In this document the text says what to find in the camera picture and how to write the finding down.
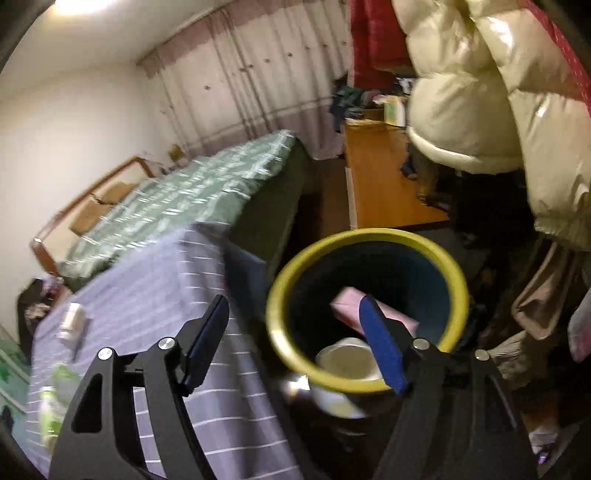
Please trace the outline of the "green checked duvet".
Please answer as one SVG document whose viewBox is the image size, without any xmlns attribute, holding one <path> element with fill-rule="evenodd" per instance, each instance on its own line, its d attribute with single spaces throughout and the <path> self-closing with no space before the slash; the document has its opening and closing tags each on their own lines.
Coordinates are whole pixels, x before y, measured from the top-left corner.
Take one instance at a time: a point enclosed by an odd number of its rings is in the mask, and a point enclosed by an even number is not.
<svg viewBox="0 0 591 480">
<path fill-rule="evenodd" d="M 293 131 L 280 130 L 199 156 L 166 176 L 146 179 L 106 207 L 74 242 L 57 271 L 77 290 L 125 254 L 152 245 L 194 222 L 233 225 L 263 188 L 286 173 L 304 145 Z"/>
</svg>

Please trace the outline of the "wooden bed headboard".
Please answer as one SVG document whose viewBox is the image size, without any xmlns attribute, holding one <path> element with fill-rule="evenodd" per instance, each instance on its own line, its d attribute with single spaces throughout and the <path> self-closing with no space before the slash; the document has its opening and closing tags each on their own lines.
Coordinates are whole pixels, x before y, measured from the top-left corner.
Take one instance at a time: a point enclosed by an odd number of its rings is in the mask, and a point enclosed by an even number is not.
<svg viewBox="0 0 591 480">
<path fill-rule="evenodd" d="M 101 196 L 118 182 L 139 183 L 153 177 L 154 174 L 145 159 L 132 157 L 96 180 L 58 210 L 29 243 L 41 268 L 48 274 L 58 275 L 58 263 L 66 259 L 68 252 L 78 241 L 78 236 L 69 226 L 91 199 L 92 194 Z"/>
</svg>

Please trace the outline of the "orange wooden desk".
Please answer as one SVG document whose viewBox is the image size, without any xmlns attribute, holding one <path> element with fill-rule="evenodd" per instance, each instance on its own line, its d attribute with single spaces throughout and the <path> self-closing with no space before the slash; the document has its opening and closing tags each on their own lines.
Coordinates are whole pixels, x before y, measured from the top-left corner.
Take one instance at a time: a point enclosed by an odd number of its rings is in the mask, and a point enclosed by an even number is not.
<svg viewBox="0 0 591 480">
<path fill-rule="evenodd" d="M 407 160 L 406 131 L 383 121 L 342 124 L 351 227 L 420 230 L 448 215 L 423 204 L 418 183 L 401 173 Z"/>
</svg>

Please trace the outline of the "pink striped curtain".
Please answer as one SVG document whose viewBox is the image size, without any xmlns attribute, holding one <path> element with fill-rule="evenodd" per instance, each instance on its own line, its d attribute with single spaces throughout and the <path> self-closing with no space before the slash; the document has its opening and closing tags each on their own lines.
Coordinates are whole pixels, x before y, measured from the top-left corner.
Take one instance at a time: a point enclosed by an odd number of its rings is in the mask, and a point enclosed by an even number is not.
<svg viewBox="0 0 591 480">
<path fill-rule="evenodd" d="M 138 65 L 166 143 L 190 155 L 281 129 L 312 158 L 342 152 L 329 106 L 351 65 L 344 1 L 233 1 Z"/>
</svg>

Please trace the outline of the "brown pillow right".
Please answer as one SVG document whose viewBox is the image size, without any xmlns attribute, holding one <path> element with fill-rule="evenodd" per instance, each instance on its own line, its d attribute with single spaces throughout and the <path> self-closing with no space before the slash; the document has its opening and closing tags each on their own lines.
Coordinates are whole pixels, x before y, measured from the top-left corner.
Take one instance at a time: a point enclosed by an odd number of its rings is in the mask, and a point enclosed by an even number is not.
<svg viewBox="0 0 591 480">
<path fill-rule="evenodd" d="M 121 202 L 130 192 L 132 192 L 138 183 L 117 182 L 111 185 L 105 192 L 94 199 L 102 205 L 116 205 Z"/>
</svg>

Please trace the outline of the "brown pillow left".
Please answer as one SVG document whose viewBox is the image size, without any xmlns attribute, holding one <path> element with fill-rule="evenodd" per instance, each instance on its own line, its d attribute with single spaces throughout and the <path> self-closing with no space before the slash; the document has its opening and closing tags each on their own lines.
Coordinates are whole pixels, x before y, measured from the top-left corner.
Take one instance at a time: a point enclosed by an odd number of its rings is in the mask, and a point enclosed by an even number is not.
<svg viewBox="0 0 591 480">
<path fill-rule="evenodd" d="M 77 236 L 89 232 L 112 208 L 111 204 L 88 201 L 69 225 L 69 230 Z"/>
</svg>

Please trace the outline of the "purple checked tablecloth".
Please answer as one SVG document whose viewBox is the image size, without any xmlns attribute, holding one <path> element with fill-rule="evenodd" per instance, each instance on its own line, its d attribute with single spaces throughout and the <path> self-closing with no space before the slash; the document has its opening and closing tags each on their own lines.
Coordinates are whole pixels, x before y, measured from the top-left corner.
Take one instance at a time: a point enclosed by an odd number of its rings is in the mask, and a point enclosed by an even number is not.
<svg viewBox="0 0 591 480">
<path fill-rule="evenodd" d="M 23 448 L 42 478 L 301 478 L 229 306 L 224 242 L 182 228 L 40 322 Z"/>
</svg>

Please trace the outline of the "red jacket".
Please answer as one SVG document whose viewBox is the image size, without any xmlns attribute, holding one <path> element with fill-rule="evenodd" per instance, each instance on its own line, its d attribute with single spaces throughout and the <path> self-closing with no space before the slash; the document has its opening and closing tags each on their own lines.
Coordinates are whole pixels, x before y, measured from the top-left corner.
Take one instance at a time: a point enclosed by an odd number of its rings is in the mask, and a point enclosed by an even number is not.
<svg viewBox="0 0 591 480">
<path fill-rule="evenodd" d="M 349 83 L 356 88 L 389 90 L 394 78 L 415 74 L 393 3 L 389 0 L 353 0 L 349 9 L 352 67 Z"/>
</svg>

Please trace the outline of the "clothes on bedside cabinet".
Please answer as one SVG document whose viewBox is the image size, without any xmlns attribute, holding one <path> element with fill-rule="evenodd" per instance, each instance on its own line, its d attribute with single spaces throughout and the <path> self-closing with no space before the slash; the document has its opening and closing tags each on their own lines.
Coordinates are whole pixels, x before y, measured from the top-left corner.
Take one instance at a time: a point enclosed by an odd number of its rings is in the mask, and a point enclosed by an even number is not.
<svg viewBox="0 0 591 480">
<path fill-rule="evenodd" d="M 31 362 L 34 333 L 56 303 L 63 280 L 47 276 L 34 278 L 16 301 L 19 344 L 27 363 Z"/>
</svg>

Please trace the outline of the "pile of dark clothes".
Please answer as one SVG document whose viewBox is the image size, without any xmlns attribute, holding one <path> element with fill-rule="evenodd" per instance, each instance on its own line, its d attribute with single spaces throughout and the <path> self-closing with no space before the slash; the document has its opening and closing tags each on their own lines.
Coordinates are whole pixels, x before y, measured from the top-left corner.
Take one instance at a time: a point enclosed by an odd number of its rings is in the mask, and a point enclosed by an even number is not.
<svg viewBox="0 0 591 480">
<path fill-rule="evenodd" d="M 332 103 L 329 113 L 335 122 L 342 123 L 346 118 L 358 118 L 366 109 L 374 108 L 374 99 L 380 96 L 380 90 L 360 89 L 344 85 L 332 92 Z"/>
</svg>

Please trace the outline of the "pink strawberry box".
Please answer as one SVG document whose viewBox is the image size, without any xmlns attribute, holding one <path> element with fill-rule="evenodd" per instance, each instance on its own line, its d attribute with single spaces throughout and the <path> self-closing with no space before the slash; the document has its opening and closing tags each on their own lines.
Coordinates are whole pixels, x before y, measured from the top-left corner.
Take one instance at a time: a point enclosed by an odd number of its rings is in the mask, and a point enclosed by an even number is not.
<svg viewBox="0 0 591 480">
<path fill-rule="evenodd" d="M 389 320 L 391 323 L 400 323 L 412 336 L 415 336 L 419 326 L 418 321 L 381 301 L 369 301 L 366 297 L 367 294 L 356 288 L 342 289 L 331 302 L 335 317 L 362 335 L 366 335 L 366 326 L 373 328 L 379 321 Z"/>
</svg>

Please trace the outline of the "yellow rimmed trash bin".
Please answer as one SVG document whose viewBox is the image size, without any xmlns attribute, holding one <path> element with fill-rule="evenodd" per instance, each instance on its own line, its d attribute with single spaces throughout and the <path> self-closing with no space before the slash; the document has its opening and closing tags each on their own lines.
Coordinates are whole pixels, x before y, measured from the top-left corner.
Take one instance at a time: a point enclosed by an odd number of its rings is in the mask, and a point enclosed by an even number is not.
<svg viewBox="0 0 591 480">
<path fill-rule="evenodd" d="M 465 275 L 443 247 L 416 233 L 367 228 L 315 242 L 287 263 L 267 297 L 266 330 L 283 363 L 315 385 L 401 394 L 412 382 L 414 339 L 452 351 L 468 310 Z M 346 329 L 369 343 L 381 372 L 376 380 L 349 379 L 315 363 Z"/>
</svg>

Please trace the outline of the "cream puffer jacket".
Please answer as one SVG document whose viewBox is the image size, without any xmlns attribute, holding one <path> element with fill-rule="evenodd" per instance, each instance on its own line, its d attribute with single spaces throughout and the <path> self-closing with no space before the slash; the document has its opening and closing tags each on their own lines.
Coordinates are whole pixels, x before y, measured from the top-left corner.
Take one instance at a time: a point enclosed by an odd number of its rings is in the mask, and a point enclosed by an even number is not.
<svg viewBox="0 0 591 480">
<path fill-rule="evenodd" d="M 470 174 L 523 170 L 537 231 L 590 247 L 590 111 L 530 1 L 397 1 L 418 79 L 411 143 Z"/>
</svg>

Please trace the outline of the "white pill bottle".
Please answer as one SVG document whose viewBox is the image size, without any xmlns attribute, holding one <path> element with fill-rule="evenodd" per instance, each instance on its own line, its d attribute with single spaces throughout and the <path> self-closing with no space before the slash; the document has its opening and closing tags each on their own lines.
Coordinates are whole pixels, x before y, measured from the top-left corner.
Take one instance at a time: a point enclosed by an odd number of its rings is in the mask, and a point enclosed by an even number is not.
<svg viewBox="0 0 591 480">
<path fill-rule="evenodd" d="M 78 345 L 86 326 L 86 315 L 81 304 L 70 303 L 60 323 L 57 338 L 69 348 Z"/>
</svg>

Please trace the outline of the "white paper cup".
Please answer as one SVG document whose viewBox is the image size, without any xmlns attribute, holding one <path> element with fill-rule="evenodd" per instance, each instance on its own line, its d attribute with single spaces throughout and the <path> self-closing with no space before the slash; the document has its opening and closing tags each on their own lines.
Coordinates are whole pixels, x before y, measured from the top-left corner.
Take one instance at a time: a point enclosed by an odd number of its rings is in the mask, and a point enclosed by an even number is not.
<svg viewBox="0 0 591 480">
<path fill-rule="evenodd" d="M 349 380 L 377 380 L 382 373 L 372 349 L 363 340 L 348 337 L 318 352 L 315 363 L 332 375 Z"/>
</svg>

